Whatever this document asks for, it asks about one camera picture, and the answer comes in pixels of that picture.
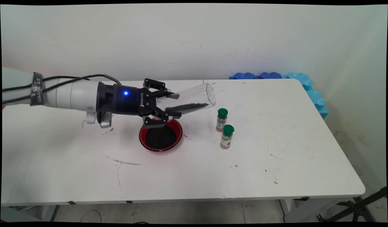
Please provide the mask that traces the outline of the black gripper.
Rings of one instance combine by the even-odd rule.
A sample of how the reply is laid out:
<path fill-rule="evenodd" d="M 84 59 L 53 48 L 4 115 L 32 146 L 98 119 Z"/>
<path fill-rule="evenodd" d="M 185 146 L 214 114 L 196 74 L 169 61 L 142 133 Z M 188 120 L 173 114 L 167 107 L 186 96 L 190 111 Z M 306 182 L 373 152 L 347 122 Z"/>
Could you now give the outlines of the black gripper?
<path fill-rule="evenodd" d="M 172 119 L 179 119 L 181 112 L 171 108 L 164 110 L 156 105 L 156 98 L 178 99 L 179 94 L 166 88 L 164 82 L 145 79 L 142 88 L 98 83 L 96 115 L 138 115 L 143 118 L 143 128 L 162 128 Z"/>

